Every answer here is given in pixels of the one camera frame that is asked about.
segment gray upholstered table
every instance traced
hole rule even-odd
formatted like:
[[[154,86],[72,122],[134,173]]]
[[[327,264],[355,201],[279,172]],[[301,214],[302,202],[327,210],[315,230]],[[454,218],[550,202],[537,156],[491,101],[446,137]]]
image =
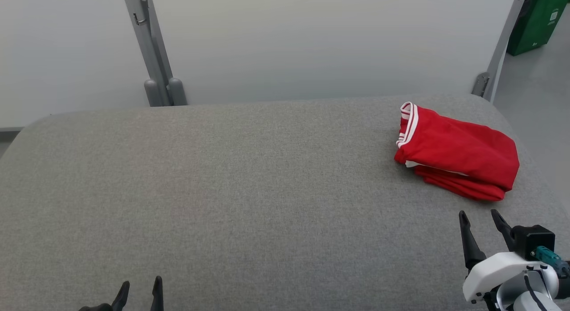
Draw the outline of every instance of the gray upholstered table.
[[[497,208],[553,230],[570,257],[566,212],[520,143],[514,190],[495,204],[397,164],[405,101],[513,136],[472,95],[40,120],[0,160],[0,309],[110,303],[130,280],[126,310],[143,311],[161,275],[167,311],[481,310],[462,296],[460,210],[487,255],[506,250]]]

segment metal bracket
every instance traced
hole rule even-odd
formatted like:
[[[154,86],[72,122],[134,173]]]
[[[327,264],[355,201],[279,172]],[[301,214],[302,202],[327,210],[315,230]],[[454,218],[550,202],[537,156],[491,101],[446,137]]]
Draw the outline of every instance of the metal bracket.
[[[477,76],[476,78],[475,85],[473,85],[473,90],[471,94],[483,97],[483,95],[485,94],[485,89],[488,86],[487,84],[489,84],[490,78],[491,75],[489,75],[489,72],[482,72],[481,74],[479,74],[479,76]]]
[[[188,105],[182,82],[172,76],[152,0],[125,0],[125,3],[150,76],[144,83],[150,106]],[[173,79],[175,89],[169,85]]]

